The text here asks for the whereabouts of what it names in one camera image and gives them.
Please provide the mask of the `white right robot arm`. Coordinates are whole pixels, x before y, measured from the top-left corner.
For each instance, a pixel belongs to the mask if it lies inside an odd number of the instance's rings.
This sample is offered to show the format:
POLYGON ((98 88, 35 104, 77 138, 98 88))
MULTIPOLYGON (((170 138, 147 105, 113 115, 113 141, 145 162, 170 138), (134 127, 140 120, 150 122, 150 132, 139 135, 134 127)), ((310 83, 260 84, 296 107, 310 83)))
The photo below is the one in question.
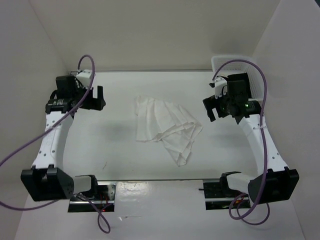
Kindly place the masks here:
POLYGON ((219 192, 225 197, 234 192, 245 193, 259 204, 288 200, 299 181, 298 171, 290 169, 280 156, 261 116, 261 104, 249 99, 246 81, 219 77, 211 87, 214 95, 202 101, 210 121, 234 118, 249 142, 257 166, 256 176, 238 171, 223 173, 219 192))

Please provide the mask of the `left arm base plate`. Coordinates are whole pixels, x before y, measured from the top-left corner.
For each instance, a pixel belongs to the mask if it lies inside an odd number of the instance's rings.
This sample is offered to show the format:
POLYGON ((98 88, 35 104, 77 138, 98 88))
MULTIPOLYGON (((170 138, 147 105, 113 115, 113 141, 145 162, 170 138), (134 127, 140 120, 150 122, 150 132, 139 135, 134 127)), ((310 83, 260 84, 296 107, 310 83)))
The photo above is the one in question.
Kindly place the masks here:
MULTIPOLYGON (((85 192, 83 195, 87 197, 98 210, 102 212, 115 211, 115 198, 116 198, 115 181, 98 181, 97 188, 93 193, 85 192)), ((83 199, 83 197, 73 196, 68 205, 69 213, 92 213, 95 209, 91 204, 83 199)))

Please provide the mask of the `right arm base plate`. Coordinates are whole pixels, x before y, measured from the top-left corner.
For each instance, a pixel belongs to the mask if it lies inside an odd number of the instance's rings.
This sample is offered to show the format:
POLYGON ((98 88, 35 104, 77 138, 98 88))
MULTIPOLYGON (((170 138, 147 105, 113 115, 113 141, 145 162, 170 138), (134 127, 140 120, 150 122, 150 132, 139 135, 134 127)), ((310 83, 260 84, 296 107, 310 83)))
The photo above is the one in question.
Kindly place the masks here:
POLYGON ((198 190, 204 195, 207 211, 228 210, 234 198, 241 194, 237 190, 223 189, 218 178, 203 180, 198 190))

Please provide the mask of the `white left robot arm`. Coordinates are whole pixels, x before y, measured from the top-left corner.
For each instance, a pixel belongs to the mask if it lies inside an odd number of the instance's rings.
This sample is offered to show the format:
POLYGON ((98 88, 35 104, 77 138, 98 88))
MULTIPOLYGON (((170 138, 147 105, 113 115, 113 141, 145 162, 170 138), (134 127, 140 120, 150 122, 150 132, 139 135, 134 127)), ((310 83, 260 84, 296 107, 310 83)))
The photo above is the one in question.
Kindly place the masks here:
POLYGON ((36 202, 67 200, 78 193, 93 200, 100 193, 96 177, 92 174, 70 176, 63 170, 63 158, 76 113, 74 107, 101 111, 106 105, 103 87, 97 87, 97 97, 94 97, 88 71, 58 76, 55 82, 56 90, 45 105, 46 134, 31 168, 24 169, 20 179, 36 202))

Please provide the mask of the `white pleated skirt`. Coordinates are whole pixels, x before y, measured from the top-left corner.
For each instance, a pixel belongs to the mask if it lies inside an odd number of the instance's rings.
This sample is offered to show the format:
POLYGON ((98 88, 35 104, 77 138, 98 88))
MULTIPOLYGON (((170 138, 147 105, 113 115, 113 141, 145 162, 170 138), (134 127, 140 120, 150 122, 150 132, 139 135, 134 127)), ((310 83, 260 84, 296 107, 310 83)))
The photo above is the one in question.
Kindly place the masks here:
POLYGON ((135 98, 136 141, 162 142, 177 166, 188 163, 203 126, 183 106, 149 96, 135 98))

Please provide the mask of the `white plastic laundry basket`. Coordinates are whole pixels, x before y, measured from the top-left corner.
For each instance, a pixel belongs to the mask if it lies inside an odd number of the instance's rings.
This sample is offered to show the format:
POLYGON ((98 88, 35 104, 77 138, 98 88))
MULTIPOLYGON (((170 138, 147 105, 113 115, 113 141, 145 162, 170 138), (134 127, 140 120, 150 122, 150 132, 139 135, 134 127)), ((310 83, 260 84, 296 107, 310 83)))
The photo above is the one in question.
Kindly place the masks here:
MULTIPOLYGON (((221 65, 230 60, 246 60, 256 63, 255 60, 249 56, 244 55, 216 55, 211 58, 212 71, 215 73, 221 65)), ((264 81, 259 71, 252 65, 245 62, 232 62, 224 66, 218 73, 218 76, 234 75, 247 73, 249 86, 251 91, 250 99, 262 101, 264 97, 264 81)))

